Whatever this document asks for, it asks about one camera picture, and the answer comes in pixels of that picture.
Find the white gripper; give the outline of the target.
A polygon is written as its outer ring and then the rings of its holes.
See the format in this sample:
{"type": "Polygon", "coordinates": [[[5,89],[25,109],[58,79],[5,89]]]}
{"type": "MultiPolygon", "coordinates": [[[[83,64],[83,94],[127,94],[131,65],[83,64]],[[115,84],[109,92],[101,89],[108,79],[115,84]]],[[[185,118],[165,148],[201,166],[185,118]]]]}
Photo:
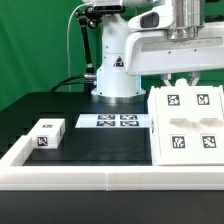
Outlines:
{"type": "Polygon", "coordinates": [[[140,18],[132,18],[132,33],[125,44],[125,69],[131,76],[162,75],[165,86],[171,86],[171,74],[190,73],[190,86],[200,80],[197,71],[224,68],[224,21],[205,23],[198,36],[169,39],[168,28],[142,28],[140,18]]]}

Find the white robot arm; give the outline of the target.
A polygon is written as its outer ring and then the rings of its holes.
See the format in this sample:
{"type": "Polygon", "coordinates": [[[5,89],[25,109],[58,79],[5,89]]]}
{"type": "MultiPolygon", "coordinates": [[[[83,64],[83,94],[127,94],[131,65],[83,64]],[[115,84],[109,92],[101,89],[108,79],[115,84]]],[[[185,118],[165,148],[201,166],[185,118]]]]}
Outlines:
{"type": "Polygon", "coordinates": [[[207,18],[207,0],[82,0],[102,18],[102,64],[92,95],[141,97],[140,77],[224,68],[224,16],[207,18]]]}

